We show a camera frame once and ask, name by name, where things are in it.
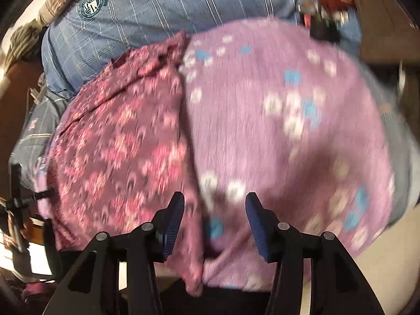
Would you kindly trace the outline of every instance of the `beige patterned cloth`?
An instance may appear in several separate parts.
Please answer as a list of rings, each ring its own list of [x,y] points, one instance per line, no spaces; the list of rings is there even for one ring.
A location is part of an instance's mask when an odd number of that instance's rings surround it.
[[[43,27],[48,26],[58,16],[70,0],[46,0],[38,15],[30,23],[19,27],[10,39],[10,48],[1,65],[6,73],[21,58],[30,56],[39,40]]]

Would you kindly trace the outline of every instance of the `blue plaid fabric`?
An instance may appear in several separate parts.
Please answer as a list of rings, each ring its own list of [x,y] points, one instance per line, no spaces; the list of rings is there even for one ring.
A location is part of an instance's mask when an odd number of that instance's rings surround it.
[[[197,33],[264,16],[297,23],[295,4],[296,0],[73,0],[43,38],[48,87],[64,98],[75,96],[111,58],[181,29]]]

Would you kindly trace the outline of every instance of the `floral print cloth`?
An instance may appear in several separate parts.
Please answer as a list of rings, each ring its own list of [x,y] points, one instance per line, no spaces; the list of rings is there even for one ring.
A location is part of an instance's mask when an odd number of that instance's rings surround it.
[[[381,115],[358,67],[275,19],[194,35],[180,71],[208,222],[203,283],[270,290],[247,193],[302,232],[329,230],[353,256],[384,229],[393,175]]]
[[[182,191],[185,212],[167,266],[190,292],[201,283],[201,213],[190,151],[179,122],[176,66],[185,32],[113,60],[64,113],[39,165],[39,207],[53,221],[58,249],[83,250],[99,231],[117,235],[152,220]]]

